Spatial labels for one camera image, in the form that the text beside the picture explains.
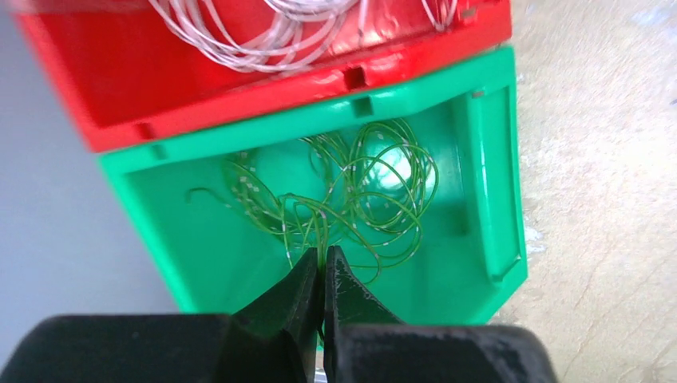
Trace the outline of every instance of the wire bundle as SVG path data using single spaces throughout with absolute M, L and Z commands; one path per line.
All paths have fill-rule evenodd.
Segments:
M 421 216 L 438 179 L 433 158 L 418 145 L 410 126 L 404 120 L 366 124 L 350 145 L 338 132 L 301 141 L 309 145 L 311 166 L 324 182 L 323 199 L 274 195 L 256 175 L 260 149 L 253 149 L 224 159 L 222 171 L 232 198 L 195 188 L 188 191 L 188 202 L 192 193 L 208 192 L 228 208 L 239 205 L 256 227 L 284 244 L 290 267 L 309 247 L 325 255 L 329 246 L 349 240 L 373 255 L 372 264 L 351 264 L 374 270 L 373 282 L 383 269 L 414 256 L 423 235 Z M 374 148 L 377 152 L 369 153 Z M 370 243 L 370 231 L 371 238 L 378 233 L 382 240 Z M 388 251 L 394 247 L 398 250 Z
M 341 30 L 347 11 L 359 2 L 358 33 L 362 36 L 366 11 L 373 0 L 264 0 L 275 11 L 270 27 L 249 41 L 238 43 L 228 33 L 213 0 L 148 0 L 167 27 L 181 40 L 195 46 L 210 60 L 238 72 L 283 72 L 306 67 L 322 56 Z M 422 5 L 437 31 L 451 25 L 457 0 L 450 0 L 446 18 L 439 22 L 428 5 Z M 206 14 L 200 8 L 204 4 Z M 207 28 L 205 17 L 218 29 L 220 38 Z M 305 23 L 322 23 L 312 35 L 303 37 Z M 317 47 L 297 58 L 303 49 Z M 272 58 L 279 61 L 270 64 Z

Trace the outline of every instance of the green wire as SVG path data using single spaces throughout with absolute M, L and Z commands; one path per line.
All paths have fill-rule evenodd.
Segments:
M 418 145 L 411 127 L 402 119 L 365 124 L 350 144 L 338 132 L 300 140 L 309 145 L 311 168 L 326 185 L 321 201 L 291 193 L 275 196 L 256 176 L 259 149 L 227 155 L 221 167 L 226 186 L 241 205 L 242 214 L 259 230 L 284 244 L 289 266 L 293 267 L 295 260 L 310 247 L 318 248 L 323 264 L 329 247 L 342 240 L 355 242 L 374 256 L 373 264 L 350 265 L 374 270 L 373 277 L 366 283 L 375 281 L 382 270 L 411 259 L 421 247 L 421 216 L 439 185 L 437 166 L 431 155 Z M 367 141 L 375 140 L 383 141 L 384 149 L 374 156 L 366 151 Z M 400 161 L 407 162 L 408 175 L 400 174 L 397 164 L 388 161 L 387 157 L 396 152 L 401 155 Z M 399 182 L 398 187 L 388 188 L 387 194 L 370 190 L 384 172 Z M 434 184 L 428 191 L 430 180 Z M 207 188 L 189 190 L 187 202 L 195 192 L 207 192 L 226 207 L 233 207 Z M 380 210 L 374 210 L 374 200 L 382 201 Z M 299 211 L 300 207 L 307 211 L 305 216 Z M 358 229 L 358 223 L 366 225 L 368 231 L 387 235 L 387 240 L 370 243 Z M 412 231 L 414 234 L 404 251 L 387 253 L 388 246 Z

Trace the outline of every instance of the concrete floor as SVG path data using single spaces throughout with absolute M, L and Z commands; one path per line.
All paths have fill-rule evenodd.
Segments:
M 562 381 L 677 381 L 677 2 L 513 3 L 531 275 L 495 321 Z M 2 13 L 0 41 L 2 365 L 51 314 L 176 307 Z
M 514 0 L 530 277 L 562 381 L 677 381 L 677 2 Z

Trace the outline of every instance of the plastic container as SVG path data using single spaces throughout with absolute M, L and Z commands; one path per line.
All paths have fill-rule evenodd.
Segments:
M 95 152 L 392 85 L 477 54 L 512 33 L 509 0 L 459 2 L 452 28 L 442 34 L 421 0 L 373 0 L 363 46 L 355 7 L 312 70 L 242 74 L 179 40 L 147 0 L 10 2 Z M 237 37 L 269 23 L 264 2 L 216 3 L 228 10 L 224 22 Z
M 405 84 L 127 148 L 101 163 L 180 308 L 235 312 L 288 271 L 284 246 L 208 195 L 226 195 L 226 153 L 269 148 L 257 173 L 275 192 L 304 193 L 317 176 L 295 139 L 404 117 L 439 168 L 422 249 L 368 287 L 412 324 L 486 322 L 526 279 L 513 50 Z M 341 243 L 346 257 L 360 252 Z

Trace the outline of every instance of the green plastic bin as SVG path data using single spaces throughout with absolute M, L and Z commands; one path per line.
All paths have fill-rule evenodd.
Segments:
M 112 152 L 101 164 L 179 307 L 232 313 L 289 271 L 286 251 L 208 195 L 186 203 L 186 191 L 227 195 L 224 155 L 265 147 L 274 154 L 257 168 L 279 174 L 271 189 L 303 193 L 317 175 L 296 139 L 402 117 L 435 159 L 440 186 L 421 249 L 368 287 L 411 324 L 480 324 L 527 277 L 514 62 L 504 46 L 400 85 Z M 349 262 L 360 250 L 341 246 Z

